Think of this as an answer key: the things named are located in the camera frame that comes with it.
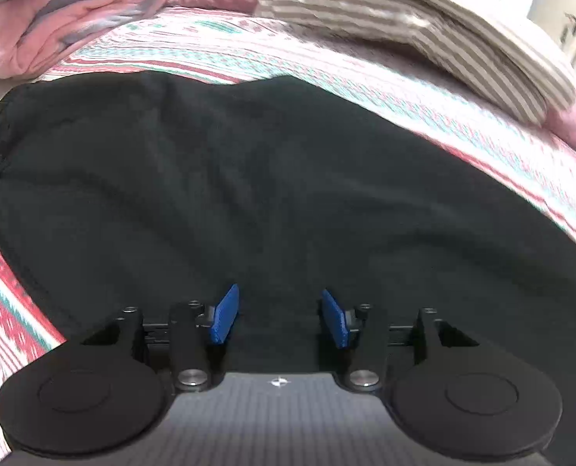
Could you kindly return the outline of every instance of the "metal screw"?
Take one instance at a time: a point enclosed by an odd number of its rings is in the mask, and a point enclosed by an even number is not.
[[[178,382],[187,387],[197,387],[208,381],[208,374],[202,370],[182,370],[178,373]]]
[[[355,309],[355,316],[358,319],[365,321],[368,319],[368,315],[370,314],[371,310],[372,305],[370,305],[370,303],[362,303],[361,305],[358,305],[357,308]]]
[[[348,378],[357,387],[370,387],[379,383],[379,375],[370,370],[356,370]]]

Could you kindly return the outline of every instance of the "black mount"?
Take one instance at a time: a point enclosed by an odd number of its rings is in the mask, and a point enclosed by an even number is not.
[[[221,383],[237,295],[222,303],[176,304],[167,323],[143,324],[140,310],[124,308],[12,375],[0,390],[10,446],[48,457],[98,454],[147,431],[173,398]],[[320,317],[342,343],[337,382],[379,398],[417,442],[460,459],[504,461],[551,439],[562,412],[553,382],[436,310],[390,327],[380,310],[343,310],[327,293]]]

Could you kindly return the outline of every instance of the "patterned bedsheet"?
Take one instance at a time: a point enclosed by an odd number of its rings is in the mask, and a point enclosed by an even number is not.
[[[42,79],[139,70],[215,83],[299,77],[470,162],[576,241],[576,153],[559,139],[514,122],[451,77],[383,46],[236,13],[166,9],[94,40]],[[0,255],[0,385],[61,341]],[[6,452],[0,431],[0,459]]]

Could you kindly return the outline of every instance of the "gray striped pillowcase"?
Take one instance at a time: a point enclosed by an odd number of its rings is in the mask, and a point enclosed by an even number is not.
[[[334,33],[411,45],[523,123],[541,125],[547,104],[508,57],[419,0],[258,0],[256,15]]]
[[[511,15],[499,0],[419,1],[453,18],[508,57],[548,106],[566,110],[575,102],[575,74],[566,55],[536,24]]]

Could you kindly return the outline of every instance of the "logo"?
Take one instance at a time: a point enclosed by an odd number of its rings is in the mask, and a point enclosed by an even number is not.
[[[271,380],[269,383],[272,384],[274,387],[283,387],[284,385],[288,385],[290,383],[290,380],[287,380],[283,376],[278,376],[277,378]]]

